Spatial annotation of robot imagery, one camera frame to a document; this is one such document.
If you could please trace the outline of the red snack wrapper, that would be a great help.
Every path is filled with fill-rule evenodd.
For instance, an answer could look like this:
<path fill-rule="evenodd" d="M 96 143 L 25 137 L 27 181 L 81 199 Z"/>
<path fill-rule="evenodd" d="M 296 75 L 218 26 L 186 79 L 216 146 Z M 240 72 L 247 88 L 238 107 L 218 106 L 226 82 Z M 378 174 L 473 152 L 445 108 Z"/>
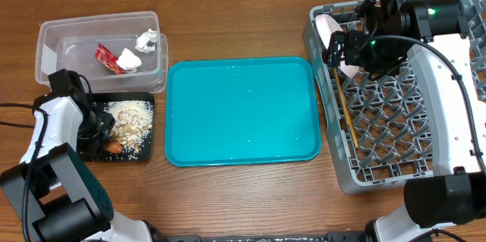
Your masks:
<path fill-rule="evenodd" d="M 101 62 L 106 68 L 112 71 L 114 74 L 125 74 L 125 70 L 122 69 L 118 64 L 118 57 L 113 55 L 105 46 L 101 43 L 95 52 L 96 59 Z"/>

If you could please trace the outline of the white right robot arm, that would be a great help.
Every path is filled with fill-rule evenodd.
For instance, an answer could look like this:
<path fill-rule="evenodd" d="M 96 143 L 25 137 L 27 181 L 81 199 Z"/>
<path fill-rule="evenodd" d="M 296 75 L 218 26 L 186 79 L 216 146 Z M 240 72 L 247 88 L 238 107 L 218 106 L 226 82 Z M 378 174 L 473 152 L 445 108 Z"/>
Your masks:
<path fill-rule="evenodd" d="M 363 241 L 429 241 L 448 227 L 485 216 L 485 104 L 469 65 L 469 25 L 460 0 L 364 0 L 363 30 L 343 30 L 330 15 L 316 17 L 323 62 L 370 80 L 411 65 L 432 136 L 429 178 L 404 186 L 404 203 L 369 222 Z"/>

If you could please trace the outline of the foil ball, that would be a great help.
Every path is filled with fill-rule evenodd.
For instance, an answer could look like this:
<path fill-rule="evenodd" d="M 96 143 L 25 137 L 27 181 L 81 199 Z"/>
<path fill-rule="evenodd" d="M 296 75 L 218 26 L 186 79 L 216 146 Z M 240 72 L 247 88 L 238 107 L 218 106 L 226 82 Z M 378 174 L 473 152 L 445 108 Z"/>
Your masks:
<path fill-rule="evenodd" d="M 135 49 L 142 53 L 150 53 L 156 50 L 157 32 L 149 29 L 136 39 Z"/>

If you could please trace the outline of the large pink plate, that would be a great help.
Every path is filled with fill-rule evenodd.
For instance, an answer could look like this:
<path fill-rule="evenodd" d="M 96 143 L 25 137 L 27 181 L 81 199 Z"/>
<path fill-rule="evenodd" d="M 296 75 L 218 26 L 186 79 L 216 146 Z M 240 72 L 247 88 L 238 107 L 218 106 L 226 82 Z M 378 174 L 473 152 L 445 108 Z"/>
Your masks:
<path fill-rule="evenodd" d="M 342 31 L 341 26 L 328 14 L 320 14 L 315 17 L 317 32 L 323 44 L 323 53 L 326 54 L 330 48 L 331 34 Z M 359 71 L 358 66 L 347 65 L 344 61 L 340 62 L 341 72 L 347 77 L 353 78 Z"/>

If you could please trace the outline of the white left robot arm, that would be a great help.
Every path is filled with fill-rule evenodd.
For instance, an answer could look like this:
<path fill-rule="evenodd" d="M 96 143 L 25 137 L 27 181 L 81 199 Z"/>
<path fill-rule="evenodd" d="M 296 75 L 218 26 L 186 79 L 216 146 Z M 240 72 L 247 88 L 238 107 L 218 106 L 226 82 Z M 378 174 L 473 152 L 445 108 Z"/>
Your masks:
<path fill-rule="evenodd" d="M 3 171 L 1 189 L 26 241 L 164 242 L 145 221 L 116 212 L 81 153 L 100 155 L 115 119 L 95 108 L 87 78 L 61 69 L 50 93 L 35 99 L 33 136 L 19 164 Z"/>

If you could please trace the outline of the white tissue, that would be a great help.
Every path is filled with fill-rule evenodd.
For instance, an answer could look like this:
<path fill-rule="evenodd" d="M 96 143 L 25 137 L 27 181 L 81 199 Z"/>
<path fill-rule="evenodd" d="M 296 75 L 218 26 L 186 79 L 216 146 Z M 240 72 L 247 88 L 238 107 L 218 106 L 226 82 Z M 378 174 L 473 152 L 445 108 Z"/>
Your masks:
<path fill-rule="evenodd" d="M 142 65 L 142 61 L 131 50 L 124 48 L 121 55 L 118 57 L 116 64 L 125 73 L 134 73 Z"/>

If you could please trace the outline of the wooden chopstick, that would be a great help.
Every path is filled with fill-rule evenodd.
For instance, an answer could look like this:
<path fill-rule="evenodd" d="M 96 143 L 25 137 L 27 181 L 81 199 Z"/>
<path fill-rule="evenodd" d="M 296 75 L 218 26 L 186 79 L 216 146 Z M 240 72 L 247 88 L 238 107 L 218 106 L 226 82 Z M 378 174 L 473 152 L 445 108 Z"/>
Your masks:
<path fill-rule="evenodd" d="M 340 94 L 340 99 L 341 99 L 341 103 L 342 103 L 342 107 L 343 107 L 343 112 L 344 112 L 344 115 L 345 115 L 346 123 L 347 123 L 347 125 L 349 127 L 349 131 L 350 131 L 350 134 L 351 134 L 351 137 L 352 137 L 352 142 L 354 144 L 354 147 L 357 149 L 359 147 L 358 140 L 357 140 L 357 137 L 355 135 L 355 130 L 354 130 L 354 127 L 353 127 L 353 124 L 352 124 L 352 120 L 351 120 L 349 111 L 348 111 L 347 106 L 346 106 L 345 97 L 344 97 L 344 95 L 342 93 Z"/>
<path fill-rule="evenodd" d="M 334 73 L 334 77 L 335 77 L 335 80 L 336 80 L 336 87 L 337 87 L 337 91 L 338 91 L 338 94 L 339 94 L 339 99 L 340 99 L 341 105 L 342 105 L 343 108 L 345 108 L 346 107 L 346 98 L 345 98 L 343 91 L 342 91 L 342 87 L 341 87 L 341 83 L 340 83 L 340 80 L 339 80 L 339 74 L 338 74 L 337 68 L 333 68 L 333 73 Z"/>

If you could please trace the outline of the orange carrot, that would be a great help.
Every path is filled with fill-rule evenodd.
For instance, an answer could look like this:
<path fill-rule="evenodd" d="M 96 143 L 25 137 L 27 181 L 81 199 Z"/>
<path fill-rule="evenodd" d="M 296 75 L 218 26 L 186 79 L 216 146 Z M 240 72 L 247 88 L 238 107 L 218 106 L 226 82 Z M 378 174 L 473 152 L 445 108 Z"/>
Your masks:
<path fill-rule="evenodd" d="M 118 142 L 108 142 L 103 145 L 103 151 L 111 154 L 121 154 L 123 152 L 123 145 Z"/>

